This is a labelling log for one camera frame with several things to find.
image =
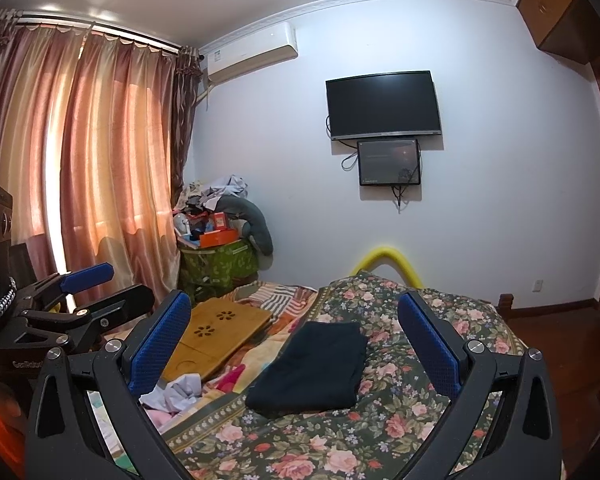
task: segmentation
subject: white wall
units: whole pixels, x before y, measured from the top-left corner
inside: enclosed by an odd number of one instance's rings
[[[593,297],[594,87],[535,48],[515,7],[376,0],[292,23],[297,59],[224,83],[198,107],[185,171],[246,179],[274,240],[265,279],[323,286],[387,244],[445,292],[510,292],[516,306]],[[422,186],[398,214],[389,189],[360,188],[357,171],[340,169],[348,150],[326,136],[324,81],[401,70],[431,70],[443,136],[422,142]],[[531,293],[536,279],[544,288]]]

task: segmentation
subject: metal screw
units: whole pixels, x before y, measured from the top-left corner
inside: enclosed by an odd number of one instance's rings
[[[484,345],[477,339],[471,339],[471,341],[469,341],[466,345],[474,354],[481,354],[484,352]]]
[[[542,352],[537,348],[530,348],[527,350],[527,352],[529,353],[529,357],[531,357],[534,361],[539,361],[542,359]]]
[[[112,339],[111,341],[107,342],[106,345],[104,345],[104,349],[110,353],[117,352],[121,348],[122,341],[120,341],[120,339]]]
[[[62,350],[59,349],[57,346],[54,346],[51,350],[49,350],[49,352],[46,353],[46,356],[49,359],[58,359],[61,353]]]

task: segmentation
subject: blue textured pad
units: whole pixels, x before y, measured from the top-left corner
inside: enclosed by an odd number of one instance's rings
[[[181,292],[164,312],[160,321],[142,342],[131,359],[129,391],[135,397],[155,388],[171,354],[180,341],[191,318],[191,301]]]
[[[65,294],[77,294],[92,286],[101,285],[113,278],[111,264],[99,264],[83,270],[76,270],[64,276],[60,283],[60,290]]]
[[[458,361],[408,294],[398,301],[398,321],[436,392],[454,400],[461,388]]]

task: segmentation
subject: floral bedspread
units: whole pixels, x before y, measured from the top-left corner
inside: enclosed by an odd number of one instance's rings
[[[194,478],[383,480],[400,471],[429,436],[448,399],[429,382],[397,320],[406,289],[361,271],[320,291],[304,319],[360,322],[369,338],[358,403],[351,410],[274,420],[232,394],[205,406],[164,437]],[[491,350],[522,354],[523,345],[488,303],[420,291],[433,311]],[[496,409],[492,394],[456,469],[472,462]]]

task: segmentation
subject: folded dark clothing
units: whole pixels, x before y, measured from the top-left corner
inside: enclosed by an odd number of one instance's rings
[[[365,355],[360,323],[308,321],[250,388],[245,405],[276,415],[350,408]]]

